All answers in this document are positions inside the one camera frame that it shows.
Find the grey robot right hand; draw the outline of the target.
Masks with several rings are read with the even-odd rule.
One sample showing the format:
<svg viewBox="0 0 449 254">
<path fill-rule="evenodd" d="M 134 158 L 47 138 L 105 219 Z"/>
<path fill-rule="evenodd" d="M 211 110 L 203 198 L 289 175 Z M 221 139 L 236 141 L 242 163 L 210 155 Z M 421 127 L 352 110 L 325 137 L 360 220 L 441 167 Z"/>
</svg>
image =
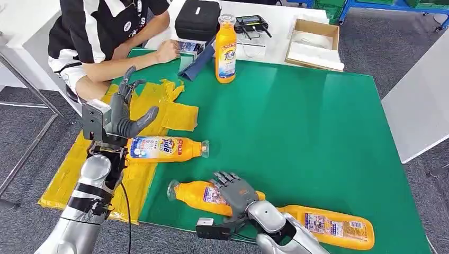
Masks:
<svg viewBox="0 0 449 254">
<path fill-rule="evenodd" d="M 231 207 L 232 215 L 229 221 L 245 217 L 248 207 L 260 200 L 254 188 L 235 173 L 216 171 L 213 175 L 214 178 L 210 179 L 210 183 L 219 190 L 221 196 Z"/>
</svg>

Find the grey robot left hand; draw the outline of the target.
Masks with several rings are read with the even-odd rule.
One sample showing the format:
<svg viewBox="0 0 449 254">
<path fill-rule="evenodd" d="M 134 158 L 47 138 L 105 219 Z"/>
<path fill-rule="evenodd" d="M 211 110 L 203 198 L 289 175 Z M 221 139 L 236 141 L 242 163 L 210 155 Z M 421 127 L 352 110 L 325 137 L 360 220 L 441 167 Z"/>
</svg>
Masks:
<svg viewBox="0 0 449 254">
<path fill-rule="evenodd" d="M 129 82 L 131 75 L 137 70 L 136 66 L 131 66 L 123 75 L 119 84 L 118 91 L 113 94 L 111 106 L 111 122 L 107 129 L 107 133 L 114 134 L 123 138 L 134 138 L 144 128 L 149 126 L 157 117 L 159 112 L 158 106 L 152 106 L 139 119 L 130 119 L 130 102 L 132 94 L 137 85 L 144 83 L 143 79 Z"/>
</svg>

